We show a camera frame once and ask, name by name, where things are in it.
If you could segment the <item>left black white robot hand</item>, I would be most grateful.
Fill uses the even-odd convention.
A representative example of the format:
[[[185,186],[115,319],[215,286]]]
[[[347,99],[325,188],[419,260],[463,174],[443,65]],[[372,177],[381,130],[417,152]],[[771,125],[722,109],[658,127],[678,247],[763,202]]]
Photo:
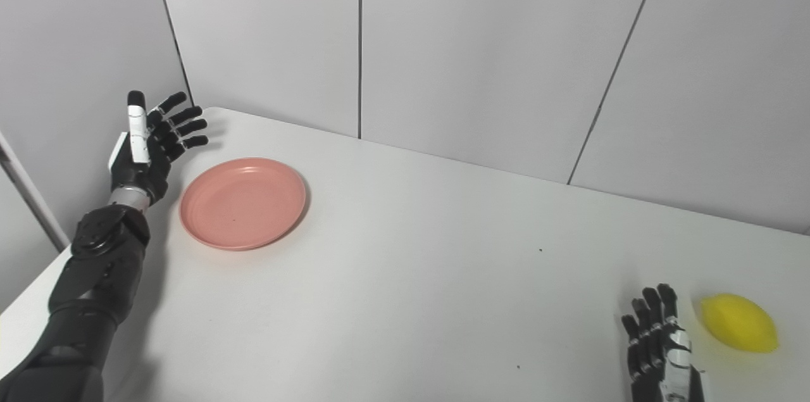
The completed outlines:
[[[165,196],[173,162],[208,144],[203,110],[188,100],[178,92],[148,110],[142,91],[127,94],[128,130],[109,159],[110,203],[144,212]]]

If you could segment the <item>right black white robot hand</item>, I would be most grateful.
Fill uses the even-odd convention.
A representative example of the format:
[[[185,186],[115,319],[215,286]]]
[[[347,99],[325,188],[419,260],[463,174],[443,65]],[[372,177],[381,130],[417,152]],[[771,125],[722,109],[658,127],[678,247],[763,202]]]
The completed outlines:
[[[668,284],[645,287],[620,319],[628,338],[626,363],[633,401],[706,401],[703,376],[692,364],[692,341],[680,326],[677,295]]]

